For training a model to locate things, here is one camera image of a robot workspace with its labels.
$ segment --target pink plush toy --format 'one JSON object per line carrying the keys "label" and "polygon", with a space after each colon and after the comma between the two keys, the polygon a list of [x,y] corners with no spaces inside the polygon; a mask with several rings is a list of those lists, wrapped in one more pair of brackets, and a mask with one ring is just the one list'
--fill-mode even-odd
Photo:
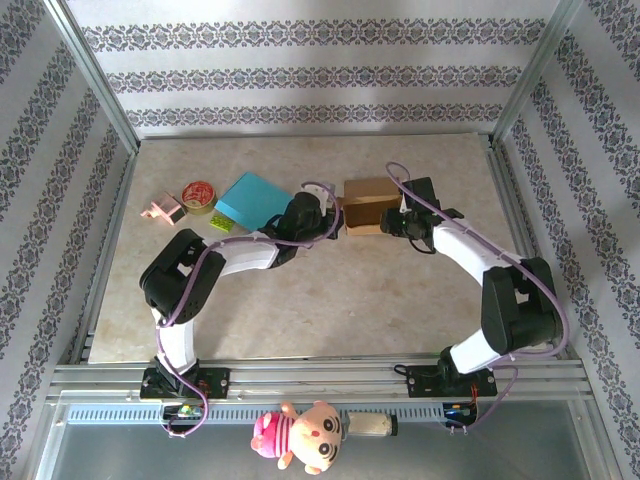
{"label": "pink plush toy", "polygon": [[326,402],[298,416],[293,405],[282,404],[282,413],[267,413],[253,428],[251,448],[266,458],[278,458],[284,470],[295,455],[305,464],[305,471],[317,475],[336,459],[342,442],[342,424],[335,408]]}

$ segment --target marble surface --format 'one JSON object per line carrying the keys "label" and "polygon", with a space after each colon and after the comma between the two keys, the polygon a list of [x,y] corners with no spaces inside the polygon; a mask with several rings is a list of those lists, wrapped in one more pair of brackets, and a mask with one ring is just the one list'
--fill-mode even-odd
{"label": "marble surface", "polygon": [[[141,273],[181,228],[224,234],[211,215],[176,227],[139,213],[163,190],[179,195],[194,180],[224,192],[252,171],[295,192],[305,180],[338,186],[384,176],[394,160],[414,178],[431,176],[443,207],[463,212],[482,233],[513,249],[475,134],[155,140],[142,145],[90,363],[148,361],[156,352]],[[232,234],[244,233],[238,227]],[[302,250],[268,271],[220,279],[196,319],[202,359],[439,352],[479,328],[480,289],[443,255],[415,252],[407,240],[352,236]]]}

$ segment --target black mounting bracket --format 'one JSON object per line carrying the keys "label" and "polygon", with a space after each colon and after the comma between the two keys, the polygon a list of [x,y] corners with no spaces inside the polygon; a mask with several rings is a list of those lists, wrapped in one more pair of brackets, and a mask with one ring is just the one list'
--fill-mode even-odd
{"label": "black mounting bracket", "polygon": [[398,365],[394,370],[406,377],[409,398],[470,397],[474,385],[479,397],[498,394],[496,379],[488,369],[459,375],[455,381],[446,381],[437,365]]}
{"label": "black mounting bracket", "polygon": [[[224,399],[229,392],[231,370],[202,368],[198,363],[183,376],[203,391],[207,398]],[[198,399],[198,395],[171,375],[156,358],[156,365],[147,368],[142,377],[140,400]]]}

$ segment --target tape roll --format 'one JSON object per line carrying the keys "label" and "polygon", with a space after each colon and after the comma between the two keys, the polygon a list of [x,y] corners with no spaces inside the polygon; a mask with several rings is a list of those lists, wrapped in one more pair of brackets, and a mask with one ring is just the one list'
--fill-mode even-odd
{"label": "tape roll", "polygon": [[216,204],[216,192],[207,182],[193,182],[184,187],[182,203],[187,212],[193,215],[204,215],[213,210]]}

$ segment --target doll face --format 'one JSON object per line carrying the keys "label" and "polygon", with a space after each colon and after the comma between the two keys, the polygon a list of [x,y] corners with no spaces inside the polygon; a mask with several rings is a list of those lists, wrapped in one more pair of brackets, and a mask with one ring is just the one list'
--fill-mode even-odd
{"label": "doll face", "polygon": [[305,464],[325,471],[338,455],[342,429],[336,409],[327,403],[316,402],[291,427],[291,451]]}

